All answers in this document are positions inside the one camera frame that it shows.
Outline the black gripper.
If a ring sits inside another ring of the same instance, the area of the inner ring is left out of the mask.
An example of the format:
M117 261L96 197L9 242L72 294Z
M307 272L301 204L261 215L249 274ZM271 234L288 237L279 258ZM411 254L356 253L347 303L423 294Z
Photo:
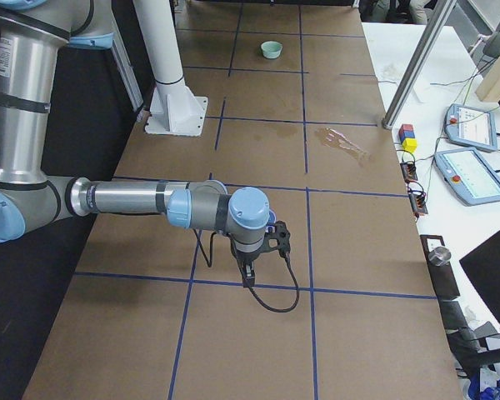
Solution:
M259 257L261 247L261 241L251 244L231 241L232 255L236 258L237 264L241 266L242 285L245 288L255 285L254 261Z

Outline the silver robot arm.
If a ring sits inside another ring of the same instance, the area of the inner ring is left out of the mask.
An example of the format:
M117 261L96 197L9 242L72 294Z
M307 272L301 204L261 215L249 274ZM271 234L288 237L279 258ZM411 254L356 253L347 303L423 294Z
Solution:
M204 182L104 182L41 169L58 51L108 49L109 1L0 1L0 243L94 213L162 214L176 227L227 236L245 287L268 250L268 197Z

